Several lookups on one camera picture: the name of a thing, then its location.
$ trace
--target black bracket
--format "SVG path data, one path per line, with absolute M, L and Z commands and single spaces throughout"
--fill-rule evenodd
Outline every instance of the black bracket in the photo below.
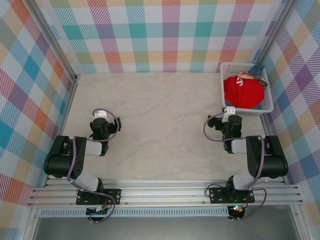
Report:
M 103 189 L 103 191 L 101 191 L 101 192 L 113 197 L 115 200 L 115 205 L 120 204 L 121 189 L 118 189 L 118 188 Z M 105 205 L 113 204 L 112 200 L 108 197 L 85 192 L 85 191 L 77 190 L 76 195 L 77 195 L 76 201 L 75 201 L 76 205 L 101 205 L 101 206 L 105 206 Z
M 242 197 L 238 197 L 231 201 L 228 198 L 227 190 L 225 187 L 211 187 L 209 188 L 209 196 L 210 196 L 210 203 L 212 204 L 253 204 L 255 202 L 255 196 L 253 191 L 246 190 L 241 191 L 243 192 Z

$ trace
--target white basket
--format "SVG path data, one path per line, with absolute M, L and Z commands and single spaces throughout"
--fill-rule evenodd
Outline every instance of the white basket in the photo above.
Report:
M 248 72 L 255 64 L 248 62 L 223 62 L 220 66 L 220 77 L 221 77 L 221 96 L 222 105 L 227 107 L 225 102 L 225 90 L 224 80 L 229 77 L 236 76 L 241 72 Z M 271 113 L 274 110 L 274 103 L 272 101 L 270 83 L 268 80 L 266 69 L 262 70 L 262 77 L 268 84 L 264 90 L 264 100 L 260 103 L 262 109 L 251 109 L 251 108 L 235 108 L 235 113 L 242 113 L 246 115 L 260 115 L 264 113 Z

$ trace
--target marble floor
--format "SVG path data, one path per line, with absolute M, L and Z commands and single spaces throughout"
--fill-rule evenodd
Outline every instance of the marble floor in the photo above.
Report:
M 247 167 L 246 155 L 227 154 L 203 133 L 208 114 L 222 110 L 219 73 L 83 74 L 64 135 L 88 137 L 96 108 L 122 122 L 104 157 L 85 158 L 85 169 L 99 178 L 226 180 Z M 264 136 L 259 116 L 242 117 L 242 136 Z

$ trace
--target colorful plaid backdrop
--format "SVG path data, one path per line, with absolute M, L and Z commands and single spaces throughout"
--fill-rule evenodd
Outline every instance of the colorful plaid backdrop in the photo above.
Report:
M 319 0 L 299 1 L 266 69 L 275 100 L 268 119 L 288 160 L 288 177 L 307 202 L 308 227 L 320 239 Z
M 15 240 L 71 81 L 22 0 L 0 0 L 0 240 Z
M 50 1 L 66 41 L 86 73 L 219 72 L 221 62 L 252 61 L 286 2 L 45 1 Z M 74 65 L 65 47 L 69 43 L 61 40 L 42 0 L 37 2 Z M 274 6 L 279 7 L 277 12 L 272 12 Z

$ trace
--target purple cable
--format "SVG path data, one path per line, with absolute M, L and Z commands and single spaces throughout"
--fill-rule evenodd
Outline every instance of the purple cable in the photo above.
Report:
M 235 138 L 226 138 L 226 139 L 222 139 L 222 140 L 216 140 L 216 139 L 213 139 L 213 138 L 211 138 L 211 137 L 209 137 L 209 136 L 207 135 L 207 133 L 206 133 L 206 125 L 207 125 L 207 123 L 208 123 L 211 119 L 213 119 L 214 117 L 217 117 L 217 116 L 222 115 L 222 114 L 224 114 L 224 113 L 226 113 L 226 111 L 220 112 L 220 113 L 218 113 L 218 114 L 215 114 L 215 115 L 209 117 L 209 118 L 205 121 L 205 123 L 204 123 L 204 125 L 203 125 L 203 133 L 204 133 L 205 137 L 206 137 L 207 139 L 213 141 L 213 142 L 225 142 L 225 141 L 230 141 L 230 140 L 240 140 L 240 139 L 244 139 L 244 137 L 235 137 Z M 265 162 L 265 141 L 264 141 L 264 138 L 263 138 L 261 135 L 257 135 L 257 137 L 260 138 L 260 140 L 261 140 L 261 160 L 260 160 L 260 166 L 259 166 L 259 170 L 258 170 L 258 172 L 257 172 L 254 180 L 253 180 L 252 183 L 250 183 L 249 186 L 247 187 L 248 189 L 250 189 L 250 187 L 253 186 L 254 184 L 256 184 L 257 181 L 259 180 L 260 175 L 261 175 L 261 172 L 262 172 L 262 169 L 263 169 L 263 167 L 264 167 L 264 162 Z M 262 208 L 262 206 L 265 204 L 265 201 L 266 201 L 266 199 L 267 199 L 267 191 L 266 191 L 264 188 L 252 188 L 252 190 L 255 190 L 255 191 L 260 191 L 260 190 L 262 190 L 262 191 L 264 191 L 264 193 L 265 193 L 265 194 L 264 194 L 264 199 L 263 199 L 262 203 L 259 205 L 259 207 L 256 209 L 256 211 L 254 211 L 253 213 L 249 214 L 248 216 L 245 216 L 245 217 L 241 218 L 241 220 L 248 219 L 248 218 L 250 218 L 251 216 L 253 216 L 254 214 L 256 214 L 256 213 Z
M 102 111 L 105 111 L 105 112 L 109 113 L 115 119 L 116 131 L 115 131 L 114 135 L 112 137 L 109 137 L 108 139 L 104 139 L 104 140 L 89 139 L 89 140 L 92 141 L 92 142 L 107 142 L 107 141 L 110 141 L 111 139 L 113 139 L 117 135 L 117 133 L 119 132 L 119 121 L 118 121 L 117 117 L 112 112 L 110 112 L 109 110 L 103 109 L 103 108 L 97 108 L 97 109 L 93 110 L 92 115 L 94 116 L 95 115 L 95 111 L 99 111 L 99 110 L 102 110 Z M 116 201 L 112 196 L 110 196 L 108 194 L 101 193 L 101 192 L 96 192 L 96 191 L 91 191 L 89 189 L 85 189 L 85 188 L 81 187 L 80 185 L 76 184 L 75 182 L 73 182 L 73 180 L 70 178 L 72 170 L 74 169 L 75 163 L 76 163 L 76 156 L 77 156 L 77 154 L 76 154 L 76 137 L 77 136 L 74 136 L 73 139 L 72 139 L 73 157 L 72 157 L 71 166 L 70 166 L 69 172 L 68 172 L 68 174 L 66 176 L 66 179 L 72 186 L 76 187 L 77 189 L 80 189 L 80 190 L 82 190 L 84 192 L 87 192 L 87 193 L 101 195 L 101 196 L 107 197 L 107 198 L 112 200 L 113 208 L 112 208 L 111 212 L 107 216 L 105 216 L 103 219 L 101 219 L 100 221 L 93 221 L 91 219 L 91 215 L 92 214 L 89 215 L 89 219 L 90 219 L 91 222 L 99 224 L 99 223 L 104 222 L 108 218 L 110 218 L 110 216 L 114 213 L 115 208 L 116 208 Z

